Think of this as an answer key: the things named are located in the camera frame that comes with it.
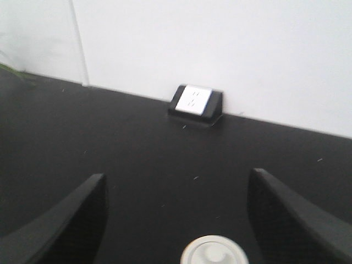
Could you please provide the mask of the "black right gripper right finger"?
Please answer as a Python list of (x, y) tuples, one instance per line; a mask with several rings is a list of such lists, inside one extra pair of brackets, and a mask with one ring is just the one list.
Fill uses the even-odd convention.
[(264, 169), (250, 173), (247, 212), (265, 263), (351, 263), (351, 225)]

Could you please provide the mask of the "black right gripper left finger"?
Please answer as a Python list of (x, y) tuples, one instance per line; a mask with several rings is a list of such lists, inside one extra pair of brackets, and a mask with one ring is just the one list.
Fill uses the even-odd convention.
[(1, 263), (93, 263), (107, 224), (107, 177), (94, 174), (1, 238)]

